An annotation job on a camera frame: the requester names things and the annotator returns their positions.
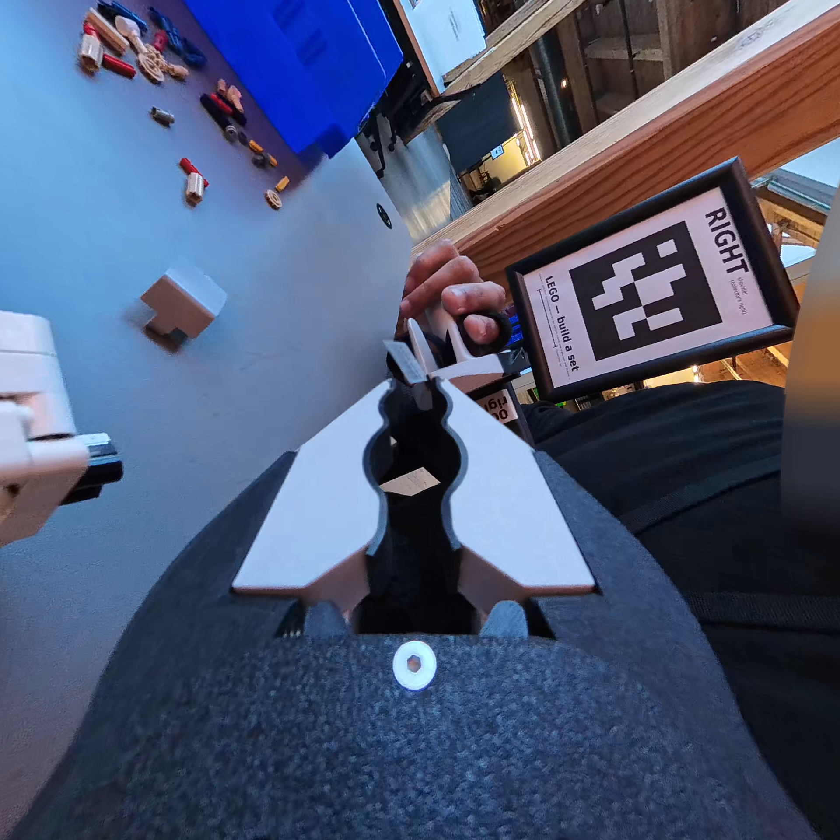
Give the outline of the wooden beam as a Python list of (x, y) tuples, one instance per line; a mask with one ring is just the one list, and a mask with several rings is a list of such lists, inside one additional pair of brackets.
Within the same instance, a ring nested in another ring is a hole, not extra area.
[(787, 2), (505, 186), (439, 238), (485, 280), (714, 165), (755, 179), (839, 136), (839, 2)]

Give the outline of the blue plastic bin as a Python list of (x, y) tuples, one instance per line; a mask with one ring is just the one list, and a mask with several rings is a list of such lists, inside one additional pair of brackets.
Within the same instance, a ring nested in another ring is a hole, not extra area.
[(377, 1), (190, 1), (295, 154), (351, 142), (403, 63)]

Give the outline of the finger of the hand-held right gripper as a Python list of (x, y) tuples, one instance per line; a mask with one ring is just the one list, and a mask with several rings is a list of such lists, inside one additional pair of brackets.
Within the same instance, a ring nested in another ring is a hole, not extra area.
[(433, 345), (428, 341), (426, 333), (414, 318), (408, 318), (406, 320), (406, 329), (409, 343), (418, 366), (428, 380), (433, 380), (439, 368), (434, 355)]
[(383, 345), (386, 363), (394, 377), (411, 390), (414, 402), (420, 411), (431, 411), (434, 407), (434, 398), (429, 389), (428, 376), (411, 347), (403, 341), (396, 340), (384, 340)]

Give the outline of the person's right hand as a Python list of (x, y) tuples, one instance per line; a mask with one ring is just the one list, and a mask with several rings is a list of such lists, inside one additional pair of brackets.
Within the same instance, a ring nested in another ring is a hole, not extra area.
[(461, 255), (449, 240), (439, 239), (413, 260), (403, 288), (400, 323), (422, 320), (426, 310), (440, 304), (461, 319), (465, 333), (479, 347), (499, 341), (495, 316), (506, 307), (507, 293), (494, 281), (483, 280), (474, 262)]

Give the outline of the black framed marker sign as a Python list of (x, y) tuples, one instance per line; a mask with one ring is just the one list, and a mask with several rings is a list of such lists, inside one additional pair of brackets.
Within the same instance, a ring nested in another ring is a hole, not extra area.
[(737, 156), (506, 272), (552, 403), (789, 342), (800, 311)]

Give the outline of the white toy brick cab assembly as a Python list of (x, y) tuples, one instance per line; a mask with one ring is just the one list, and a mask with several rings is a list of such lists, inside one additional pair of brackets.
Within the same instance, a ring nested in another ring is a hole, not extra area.
[(1, 312), (1, 546), (28, 539), (59, 507), (119, 482), (108, 434), (79, 434), (49, 322)]

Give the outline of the pile of colourful toy pins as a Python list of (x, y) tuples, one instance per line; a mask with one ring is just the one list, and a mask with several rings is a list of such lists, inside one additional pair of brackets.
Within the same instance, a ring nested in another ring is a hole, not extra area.
[[(173, 21), (150, 6), (146, 19), (121, 2), (96, 2), (82, 20), (78, 65), (90, 77), (107, 70), (127, 79), (141, 74), (157, 86), (172, 79), (186, 82), (192, 70), (206, 65), (198, 46), (182, 37)], [(199, 102), (227, 142), (241, 145), (258, 169), (273, 169), (277, 158), (249, 137), (242, 91), (225, 79), (217, 79), (212, 90), (202, 92)]]

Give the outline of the small white toy block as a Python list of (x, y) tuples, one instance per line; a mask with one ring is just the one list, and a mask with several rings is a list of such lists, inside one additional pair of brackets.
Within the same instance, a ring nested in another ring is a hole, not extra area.
[(226, 291), (196, 266), (176, 265), (140, 295), (150, 312), (143, 330), (176, 353), (214, 323), (227, 300)]

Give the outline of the white board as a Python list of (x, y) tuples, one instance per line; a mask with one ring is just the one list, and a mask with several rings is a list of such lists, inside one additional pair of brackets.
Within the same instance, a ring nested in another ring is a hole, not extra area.
[(392, 5), (433, 97), (443, 93), (446, 74), (487, 47), (485, 29), (473, 1), (392, 1)]

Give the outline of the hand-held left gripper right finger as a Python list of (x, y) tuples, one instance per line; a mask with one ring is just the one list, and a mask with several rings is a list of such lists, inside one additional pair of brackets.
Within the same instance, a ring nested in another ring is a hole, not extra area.
[(595, 593), (536, 451), (449, 381), (435, 385), (459, 456), (442, 512), (458, 555), (458, 592), (485, 615), (499, 602)]

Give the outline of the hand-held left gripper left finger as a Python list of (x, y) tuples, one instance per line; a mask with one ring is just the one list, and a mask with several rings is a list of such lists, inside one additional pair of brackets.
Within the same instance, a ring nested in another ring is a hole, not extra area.
[(371, 456), (387, 428), (384, 381), (292, 454), (266, 518), (232, 581), (237, 595), (274, 595), (351, 613), (369, 594), (368, 550), (387, 505)]

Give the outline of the small pale tag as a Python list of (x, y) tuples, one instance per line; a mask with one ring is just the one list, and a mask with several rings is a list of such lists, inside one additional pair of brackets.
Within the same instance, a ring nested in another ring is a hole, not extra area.
[(402, 476), (389, 479), (380, 484), (380, 488), (389, 494), (403, 497), (413, 497), (421, 492), (439, 485), (439, 480), (426, 468), (414, 469)]

